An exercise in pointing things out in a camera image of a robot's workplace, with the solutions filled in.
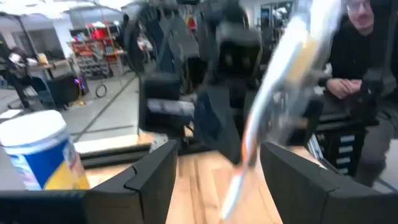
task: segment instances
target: desk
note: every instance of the desk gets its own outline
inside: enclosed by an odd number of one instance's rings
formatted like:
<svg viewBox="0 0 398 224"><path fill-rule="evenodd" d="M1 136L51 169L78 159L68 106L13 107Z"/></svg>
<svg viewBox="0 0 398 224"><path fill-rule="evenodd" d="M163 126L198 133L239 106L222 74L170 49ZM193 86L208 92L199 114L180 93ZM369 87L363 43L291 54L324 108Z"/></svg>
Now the desk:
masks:
<svg viewBox="0 0 398 224"><path fill-rule="evenodd" d="M61 66L69 66L69 61L67 59L65 59L65 60L58 60L55 62L50 62L45 65L38 64L38 65L29 67L29 71L30 72L39 72L39 71L46 70L49 73L49 77L51 79L54 79L54 75L53 75L51 69L61 67Z"/></svg>
<svg viewBox="0 0 398 224"><path fill-rule="evenodd" d="M316 162L302 147L294 153ZM86 170L92 187L126 169L130 164ZM218 152L205 152L178 158L175 186L170 202L167 224L218 224L218 215L233 176L233 166ZM238 209L228 223L268 224L282 223L267 188L258 160L249 173L243 189L244 209Z"/></svg>

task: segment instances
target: cable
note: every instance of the cable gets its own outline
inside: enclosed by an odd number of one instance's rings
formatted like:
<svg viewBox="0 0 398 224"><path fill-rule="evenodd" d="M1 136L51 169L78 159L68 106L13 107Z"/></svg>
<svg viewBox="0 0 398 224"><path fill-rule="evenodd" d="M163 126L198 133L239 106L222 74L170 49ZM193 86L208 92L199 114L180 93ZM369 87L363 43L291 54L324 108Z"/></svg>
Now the cable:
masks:
<svg viewBox="0 0 398 224"><path fill-rule="evenodd" d="M99 93L98 93L98 92L100 91L101 87L104 88L104 93L103 93L103 94L99 94ZM106 88L106 85L104 85L103 83L100 84L100 85L98 85L98 86L95 88L95 96L98 97L98 98L103 98L103 97L105 97L106 94L107 94L107 92L108 92L108 89Z"/></svg>

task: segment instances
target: black jacket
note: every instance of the black jacket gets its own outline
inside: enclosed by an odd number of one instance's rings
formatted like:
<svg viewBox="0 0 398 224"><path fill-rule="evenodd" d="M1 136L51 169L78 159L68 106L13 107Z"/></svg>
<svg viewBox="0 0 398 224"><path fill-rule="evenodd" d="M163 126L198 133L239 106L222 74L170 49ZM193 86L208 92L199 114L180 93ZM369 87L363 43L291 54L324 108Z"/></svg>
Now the black jacket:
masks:
<svg viewBox="0 0 398 224"><path fill-rule="evenodd" d="M375 10L374 14L374 30L368 36L361 35L348 18L343 20L333 38L329 62L333 69L333 78L371 78L384 82L385 89L388 89L391 84L386 83L386 77L392 78L388 78L388 82L393 82L393 85L398 80L398 69L394 65L394 55L398 52L397 47L393 47L392 55L386 54L387 48L392 47L387 46L389 13ZM387 57L392 57L390 65L386 65ZM319 82L320 85L325 83L326 80Z"/></svg>

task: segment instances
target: man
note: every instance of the man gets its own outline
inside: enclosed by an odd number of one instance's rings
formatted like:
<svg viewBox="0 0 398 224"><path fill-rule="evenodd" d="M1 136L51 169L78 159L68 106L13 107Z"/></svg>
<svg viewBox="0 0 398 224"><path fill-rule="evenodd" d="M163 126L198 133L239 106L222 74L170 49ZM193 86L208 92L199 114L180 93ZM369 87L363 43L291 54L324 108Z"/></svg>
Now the man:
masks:
<svg viewBox="0 0 398 224"><path fill-rule="evenodd" d="M383 73L390 8L372 7L370 0L346 0L345 4L349 21L342 23L333 39L330 54L333 78L325 83L327 90L339 99L359 91L364 77L380 80L393 77L389 69ZM386 152L398 128L398 99L395 95L391 97L394 88L377 103L379 124L367 128L354 177L369 187L386 166Z"/></svg>

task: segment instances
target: white lid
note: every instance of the white lid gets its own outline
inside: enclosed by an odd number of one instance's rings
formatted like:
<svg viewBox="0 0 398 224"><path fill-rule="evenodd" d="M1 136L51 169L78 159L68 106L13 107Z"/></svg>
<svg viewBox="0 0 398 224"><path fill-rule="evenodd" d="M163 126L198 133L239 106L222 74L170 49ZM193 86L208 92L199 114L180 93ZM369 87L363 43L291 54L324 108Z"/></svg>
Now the white lid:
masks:
<svg viewBox="0 0 398 224"><path fill-rule="evenodd" d="M55 110L40 111L0 124L0 142L3 146L30 144L63 131L67 124Z"/></svg>

